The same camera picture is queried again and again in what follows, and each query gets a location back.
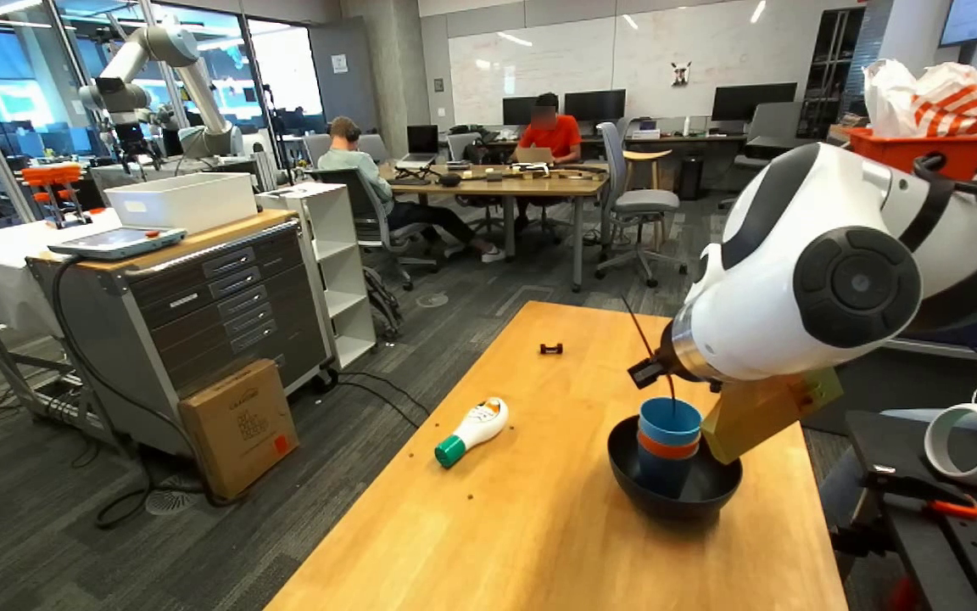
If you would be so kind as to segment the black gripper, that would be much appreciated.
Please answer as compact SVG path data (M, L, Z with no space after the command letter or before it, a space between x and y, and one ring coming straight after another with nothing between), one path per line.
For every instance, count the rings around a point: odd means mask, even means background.
M651 388L657 378L680 378L688 382L692 370L672 353L672 350L654 350L649 353L643 359L637 359L629 370L626 370L629 385L637 392Z

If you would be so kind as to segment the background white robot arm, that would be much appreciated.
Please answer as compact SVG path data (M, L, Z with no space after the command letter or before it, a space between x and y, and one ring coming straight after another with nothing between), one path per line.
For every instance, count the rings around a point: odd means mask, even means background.
M112 63L80 90L80 95L105 112L126 158L148 158L143 121L157 116L157 106L143 80L145 66L167 73L167 95L182 95L195 112L195 127L175 133L188 159L233 158L239 151L239 133L212 99L195 41L175 22L159 22L135 26Z

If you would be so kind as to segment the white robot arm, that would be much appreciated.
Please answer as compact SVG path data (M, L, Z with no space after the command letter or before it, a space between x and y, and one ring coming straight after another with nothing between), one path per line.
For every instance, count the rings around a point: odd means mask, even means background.
M629 382L769 382L857 359L902 334L972 326L977 175L948 180L944 159L930 151L896 169L830 143L769 159Z

